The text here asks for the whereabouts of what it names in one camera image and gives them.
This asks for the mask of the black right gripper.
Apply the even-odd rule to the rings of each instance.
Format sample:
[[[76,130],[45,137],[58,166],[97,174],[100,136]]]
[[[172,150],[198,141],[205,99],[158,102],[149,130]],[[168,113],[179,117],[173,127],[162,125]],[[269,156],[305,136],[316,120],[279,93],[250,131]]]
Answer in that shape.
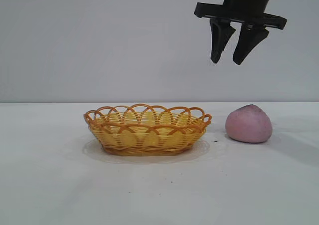
[[[199,18],[210,18],[212,49],[210,59],[217,64],[230,37],[236,31],[230,22],[241,24],[239,40],[233,54],[237,65],[265,38],[266,27],[284,29],[287,20],[266,14],[269,0],[224,0],[223,4],[197,3],[194,14]]]

